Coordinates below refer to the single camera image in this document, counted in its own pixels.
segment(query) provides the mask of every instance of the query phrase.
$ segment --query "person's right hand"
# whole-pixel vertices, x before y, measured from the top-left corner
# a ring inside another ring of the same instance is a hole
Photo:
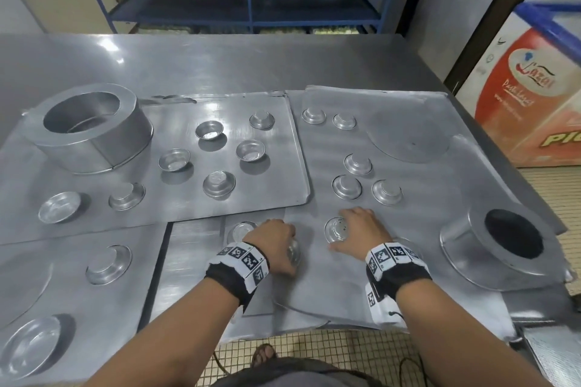
[[[369,250],[393,241],[372,210],[355,207],[341,210],[339,214],[347,222],[347,239],[329,244],[331,251],[342,252],[364,262]]]

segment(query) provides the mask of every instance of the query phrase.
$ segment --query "metal cylinder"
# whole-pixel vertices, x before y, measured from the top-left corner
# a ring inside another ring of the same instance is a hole
[[[109,171],[137,156],[153,126],[137,97],[117,84],[74,87],[29,111],[23,135],[75,174]]]
[[[456,271],[495,291],[562,283],[569,269],[551,228],[513,202],[471,206],[441,229],[440,244]]]

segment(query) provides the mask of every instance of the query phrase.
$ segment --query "foot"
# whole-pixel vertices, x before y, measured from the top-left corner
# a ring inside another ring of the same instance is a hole
[[[252,355],[251,367],[258,367],[260,364],[264,364],[266,361],[276,357],[277,353],[274,351],[274,347],[270,344],[262,344],[256,348]]]

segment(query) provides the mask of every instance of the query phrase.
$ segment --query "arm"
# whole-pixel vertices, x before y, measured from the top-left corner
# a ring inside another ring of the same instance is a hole
[[[294,275],[287,249],[294,226],[269,220],[244,237],[260,248],[273,273]],[[85,384],[85,387],[195,385],[239,300],[205,278],[148,324]]]
[[[392,238],[371,210],[343,210],[349,236],[332,251],[365,261]],[[551,387],[541,374],[476,321],[431,280],[404,284],[396,293],[411,338],[432,380],[441,387]]]

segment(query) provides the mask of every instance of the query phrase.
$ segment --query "lazat logo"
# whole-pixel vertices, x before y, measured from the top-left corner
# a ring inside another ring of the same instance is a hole
[[[556,72],[532,49],[517,49],[508,61],[512,74],[527,89],[542,96],[556,96]]]

